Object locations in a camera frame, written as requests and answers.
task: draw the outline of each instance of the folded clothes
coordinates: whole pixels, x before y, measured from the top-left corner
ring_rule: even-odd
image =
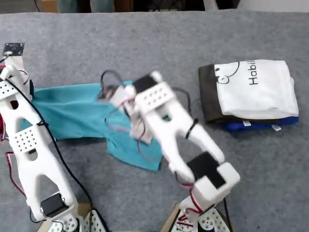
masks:
[[[199,89],[202,109],[206,122],[242,122],[247,119],[234,115],[223,115],[217,92],[217,77],[214,65],[206,65],[198,69]],[[250,121],[276,123],[278,119],[252,119]]]
[[[294,81],[285,61],[215,64],[214,69],[223,115],[247,119],[298,116]]]
[[[97,102],[100,84],[61,86],[35,89],[32,103],[39,109],[55,138],[106,138],[107,150],[114,157],[145,169],[157,171],[162,158],[161,146],[156,140],[150,145],[137,141],[129,132],[110,129],[105,118],[115,109],[111,104]],[[130,128],[129,118],[120,111],[109,117],[110,125]],[[22,129],[29,123],[22,122]]]
[[[273,126],[285,126],[291,125],[299,121],[298,117],[286,117],[280,119],[276,124],[271,122],[250,122],[249,125],[245,125],[244,122],[226,122],[223,123],[224,128],[229,132],[244,131],[244,130],[258,130],[258,129],[270,129]]]

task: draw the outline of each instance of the cardboard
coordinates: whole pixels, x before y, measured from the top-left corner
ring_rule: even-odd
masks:
[[[41,0],[42,11],[50,13],[58,13],[57,0]]]

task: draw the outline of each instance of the red wire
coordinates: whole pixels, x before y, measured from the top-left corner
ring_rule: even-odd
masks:
[[[185,222],[177,222],[177,224],[193,227],[193,225],[185,223]]]
[[[19,187],[19,185],[13,179],[13,168],[12,168],[12,162],[11,162],[11,157],[10,157],[10,155],[12,155],[12,154],[14,154],[14,152],[6,152],[5,153],[6,159],[8,161],[8,165],[9,165],[10,179],[11,179],[11,182],[13,183],[13,185],[17,188],[17,190],[20,191],[21,194],[26,196],[25,192],[22,190],[22,188]]]
[[[187,211],[192,211],[192,212],[195,212],[195,213],[197,213],[197,214],[202,214],[202,213],[203,213],[203,210],[201,209],[201,207],[199,207],[199,205],[197,204],[196,200],[194,199],[193,194],[192,194],[192,188],[190,188],[189,194],[190,194],[190,197],[191,197],[191,201],[192,201],[192,203],[194,204],[194,206],[197,208],[197,210],[196,210],[196,209],[193,209],[193,208],[186,208],[185,211],[186,211],[186,212],[187,212]],[[186,215],[184,214],[184,215],[182,215],[182,216],[180,216],[180,217],[178,218],[177,224],[193,227],[193,225],[191,225],[191,224],[188,224],[188,223],[185,223],[185,222],[181,222],[181,221],[185,221],[185,220],[187,220],[187,219],[188,219],[188,218],[187,218]]]
[[[192,195],[192,189],[189,190],[189,193],[190,193],[190,197],[191,197],[191,200],[194,204],[194,206],[197,208],[197,210],[199,211],[199,213],[203,213],[203,210],[201,209],[201,207],[199,207],[199,205],[197,204],[196,200],[194,199],[193,195]]]

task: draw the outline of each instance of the gray felt surface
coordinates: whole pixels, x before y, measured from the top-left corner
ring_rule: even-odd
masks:
[[[280,132],[237,134],[205,126],[242,178],[228,196],[238,232],[308,231],[308,36],[307,13],[0,15],[0,44],[26,43],[25,67],[36,87],[98,82],[104,69],[116,69],[126,80],[160,70],[172,86],[187,88],[193,117],[201,122],[199,66],[262,58],[285,60],[295,79],[300,123]],[[157,173],[127,165],[107,154],[104,140],[99,139],[59,144],[112,230],[157,231],[173,204],[187,196],[166,163]],[[8,144],[1,144],[0,149],[0,230],[33,231],[25,200],[8,178],[4,156]],[[179,141],[179,149],[185,160],[199,153],[184,140]],[[78,199],[86,200],[69,180]]]

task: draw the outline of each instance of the perforated plate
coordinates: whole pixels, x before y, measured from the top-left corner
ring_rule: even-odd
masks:
[[[189,220],[182,221],[188,224],[191,224]],[[177,221],[175,221],[175,224],[173,225],[173,228],[171,232],[179,232],[179,229],[184,232],[199,232],[197,229],[197,226],[195,225],[194,228],[177,225]],[[210,232],[230,232],[228,226],[223,221],[222,217],[218,213],[218,211],[215,208],[210,209],[208,212],[204,213],[203,215],[198,217],[198,223],[200,227],[204,231],[210,231]]]
[[[38,136],[37,126],[32,126],[16,133],[10,143],[14,151],[25,153],[35,149]]]
[[[135,103],[140,111],[144,114],[163,105],[169,100],[175,98],[174,92],[166,84],[161,82],[148,90],[138,94],[135,98]]]
[[[100,217],[98,216],[96,210],[92,210],[92,227],[91,232],[106,232]],[[90,213],[84,220],[84,232],[89,232],[89,216]]]
[[[10,97],[17,93],[17,90],[6,81],[0,82],[0,100]]]

